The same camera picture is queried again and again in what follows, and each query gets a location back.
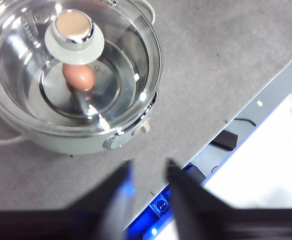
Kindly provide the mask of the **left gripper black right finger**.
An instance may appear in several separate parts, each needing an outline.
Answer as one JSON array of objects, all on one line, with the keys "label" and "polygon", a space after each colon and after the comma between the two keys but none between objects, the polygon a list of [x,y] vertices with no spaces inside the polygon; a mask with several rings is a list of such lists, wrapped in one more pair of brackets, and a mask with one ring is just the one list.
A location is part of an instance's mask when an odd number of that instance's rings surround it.
[{"label": "left gripper black right finger", "polygon": [[167,159],[166,179],[182,240],[292,240],[292,208],[233,208]]}]

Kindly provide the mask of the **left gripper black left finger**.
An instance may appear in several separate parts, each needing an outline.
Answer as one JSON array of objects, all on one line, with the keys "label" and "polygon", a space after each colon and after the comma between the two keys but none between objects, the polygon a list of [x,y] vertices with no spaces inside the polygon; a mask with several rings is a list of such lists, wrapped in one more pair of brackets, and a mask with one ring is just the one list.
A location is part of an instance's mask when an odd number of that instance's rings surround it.
[{"label": "left gripper black left finger", "polygon": [[0,211],[0,240],[124,240],[134,194],[128,160],[64,208]]}]

